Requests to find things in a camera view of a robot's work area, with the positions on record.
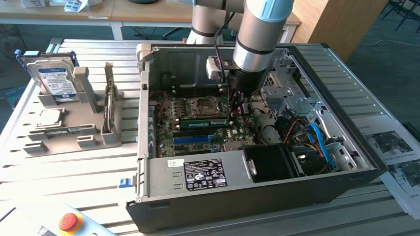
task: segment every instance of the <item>yellow wire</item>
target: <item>yellow wire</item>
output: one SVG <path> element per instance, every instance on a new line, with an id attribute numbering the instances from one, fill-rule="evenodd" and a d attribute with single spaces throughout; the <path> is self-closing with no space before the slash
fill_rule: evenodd
<path id="1" fill-rule="evenodd" d="M 310 145 L 310 144 L 304 144 L 305 146 L 309 146 L 313 150 L 316 150 L 317 151 L 317 149 L 316 149 L 316 147 L 313 146 L 313 145 Z"/>

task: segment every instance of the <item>blue pcie slot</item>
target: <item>blue pcie slot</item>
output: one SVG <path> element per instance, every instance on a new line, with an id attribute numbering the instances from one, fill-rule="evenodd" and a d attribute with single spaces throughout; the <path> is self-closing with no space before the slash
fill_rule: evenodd
<path id="1" fill-rule="evenodd" d="M 186 143 L 210 143 L 212 138 L 216 134 L 202 135 L 196 137 L 174 137 L 173 144 L 186 144 Z"/>

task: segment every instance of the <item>metal chassis panel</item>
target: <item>metal chassis panel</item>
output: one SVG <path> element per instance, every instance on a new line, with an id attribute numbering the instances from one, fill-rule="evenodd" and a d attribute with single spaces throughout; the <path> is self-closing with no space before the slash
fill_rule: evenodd
<path id="1" fill-rule="evenodd" d="M 205 48 L 202 45 L 197 47 L 196 45 L 161 44 L 144 45 L 142 47 L 146 47 L 150 53 L 166 47 L 176 47 L 177 49 L 182 47 Z M 137 200 L 126 204 L 126 210 L 142 233 L 329 202 L 348 189 L 370 182 L 385 172 L 385 165 L 297 48 L 294 46 L 278 46 L 277 48 L 286 48 L 292 52 L 301 73 L 313 85 L 314 91 L 333 114 L 341 129 L 345 130 L 352 143 L 356 144 L 357 150 L 366 157 L 373 168 L 328 174 L 322 177 L 292 179 L 288 182 L 273 181 L 265 185 L 256 184 L 256 187 L 246 188 L 244 186 L 229 188 L 229 190 L 212 189 L 210 192 L 206 191 L 202 194 L 193 192 L 160 197 L 150 196 L 149 198 L 140 194 Z M 138 172 L 138 175 L 146 178 L 148 173 Z M 138 182 L 137 193 L 144 193 L 145 190 L 141 191 L 145 187 L 144 183 Z"/>

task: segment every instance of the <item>white cable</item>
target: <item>white cable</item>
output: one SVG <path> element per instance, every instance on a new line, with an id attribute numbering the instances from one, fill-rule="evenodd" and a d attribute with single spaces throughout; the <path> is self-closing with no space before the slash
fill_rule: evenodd
<path id="1" fill-rule="evenodd" d="M 364 44 L 362 46 L 374 46 L 374 45 L 377 45 L 377 44 L 380 44 L 381 42 L 385 42 L 385 41 L 420 47 L 418 44 L 404 43 L 404 42 L 393 41 L 393 40 L 388 40 L 388 39 L 382 39 L 382 40 L 380 40 L 380 41 L 377 41 L 376 43 L 372 43 L 372 44 Z"/>

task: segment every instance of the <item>paper document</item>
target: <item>paper document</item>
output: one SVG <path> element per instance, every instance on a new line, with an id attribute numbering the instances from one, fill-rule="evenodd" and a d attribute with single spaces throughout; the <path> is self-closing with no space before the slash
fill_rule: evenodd
<path id="1" fill-rule="evenodd" d="M 420 219 L 420 143 L 389 116 L 353 119 L 370 147 L 388 166 L 380 179 L 402 210 Z"/>
<path id="2" fill-rule="evenodd" d="M 74 1 L 68 1 L 64 6 L 64 11 L 68 12 L 80 12 L 81 9 L 86 5 L 86 0 L 74 0 Z"/>

